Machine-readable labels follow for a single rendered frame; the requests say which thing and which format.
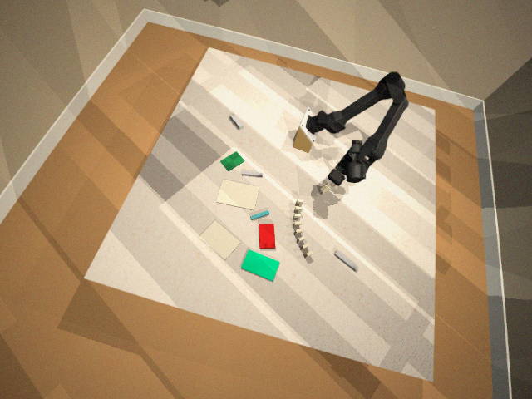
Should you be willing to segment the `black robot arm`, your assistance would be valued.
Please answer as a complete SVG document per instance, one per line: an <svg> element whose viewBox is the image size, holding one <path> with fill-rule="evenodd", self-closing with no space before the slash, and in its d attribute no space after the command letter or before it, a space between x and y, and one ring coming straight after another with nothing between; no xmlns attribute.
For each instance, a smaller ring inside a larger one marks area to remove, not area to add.
<svg viewBox="0 0 532 399"><path fill-rule="evenodd" d="M359 183L366 179L366 173L371 164L381 159L387 148L388 139L399 121L404 110L409 106L406 98L405 83L397 71L392 71L384 76L376 88L354 101L341 111L326 114L320 111L318 115L308 115L306 128L314 135L315 132L324 130L339 133L345 129L347 121L362 113L380 100L393 99L387 114L379 125L375 134L361 140L352 140L352 146L345 155L347 164L347 182ZM368 157L368 160L365 158Z"/></svg>

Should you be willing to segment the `white rectangular block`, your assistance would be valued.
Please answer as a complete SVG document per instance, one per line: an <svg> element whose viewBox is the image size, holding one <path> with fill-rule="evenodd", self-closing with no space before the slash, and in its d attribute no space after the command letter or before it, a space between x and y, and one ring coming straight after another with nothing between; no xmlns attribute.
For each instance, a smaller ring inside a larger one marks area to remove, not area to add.
<svg viewBox="0 0 532 399"><path fill-rule="evenodd" d="M233 121L233 123L239 128L244 128L244 125L241 123L241 121L236 117L236 115L233 113L230 115L230 119Z"/></svg>

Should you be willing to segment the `red rectangular block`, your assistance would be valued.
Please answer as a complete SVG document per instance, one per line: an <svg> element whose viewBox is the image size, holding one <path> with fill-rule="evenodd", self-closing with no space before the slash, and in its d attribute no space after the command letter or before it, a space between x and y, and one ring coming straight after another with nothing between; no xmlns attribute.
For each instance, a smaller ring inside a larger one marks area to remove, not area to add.
<svg viewBox="0 0 532 399"><path fill-rule="evenodd" d="M259 224L259 248L275 249L274 224Z"/></svg>

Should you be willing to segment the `teal flat bar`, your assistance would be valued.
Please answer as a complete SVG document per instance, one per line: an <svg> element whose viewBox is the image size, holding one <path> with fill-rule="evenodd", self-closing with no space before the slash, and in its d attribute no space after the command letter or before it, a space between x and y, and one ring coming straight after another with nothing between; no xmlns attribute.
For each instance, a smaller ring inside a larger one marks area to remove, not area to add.
<svg viewBox="0 0 532 399"><path fill-rule="evenodd" d="M260 218L260 217L263 217L265 215L268 215L269 214L269 211L264 211L262 213L259 213L259 214L255 214L253 216L250 216L251 220L254 220L254 219L257 219L257 218Z"/></svg>

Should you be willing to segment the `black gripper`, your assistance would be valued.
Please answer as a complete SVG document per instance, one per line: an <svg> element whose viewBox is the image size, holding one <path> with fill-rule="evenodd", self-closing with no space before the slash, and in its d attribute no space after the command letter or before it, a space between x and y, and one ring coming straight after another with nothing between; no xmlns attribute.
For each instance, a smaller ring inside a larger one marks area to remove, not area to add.
<svg viewBox="0 0 532 399"><path fill-rule="evenodd" d="M340 185L346 179L345 176L347 176L347 164L348 162L345 156L343 156L340 162L336 165L335 169L333 169L328 175L328 179L330 179L334 184Z"/></svg>

